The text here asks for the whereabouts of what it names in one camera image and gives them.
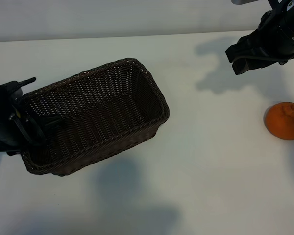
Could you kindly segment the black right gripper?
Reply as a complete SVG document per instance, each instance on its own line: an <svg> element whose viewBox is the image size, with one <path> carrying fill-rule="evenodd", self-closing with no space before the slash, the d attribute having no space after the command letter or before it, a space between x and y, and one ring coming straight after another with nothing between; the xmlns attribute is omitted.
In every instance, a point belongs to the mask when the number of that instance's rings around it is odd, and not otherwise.
<svg viewBox="0 0 294 235"><path fill-rule="evenodd" d="M294 0L269 4L272 10L262 16L258 36L243 36L225 51L236 75L294 59Z"/></svg>

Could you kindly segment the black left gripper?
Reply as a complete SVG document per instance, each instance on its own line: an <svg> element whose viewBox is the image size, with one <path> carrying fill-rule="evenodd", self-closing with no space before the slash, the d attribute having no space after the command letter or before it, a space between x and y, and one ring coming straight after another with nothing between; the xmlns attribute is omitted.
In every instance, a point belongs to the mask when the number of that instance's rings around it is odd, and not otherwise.
<svg viewBox="0 0 294 235"><path fill-rule="evenodd" d="M60 115L40 116L40 124L26 113L21 100L22 87L29 82L8 82L0 85L0 152L9 156L20 154L29 147L40 147L49 130L62 123Z"/></svg>

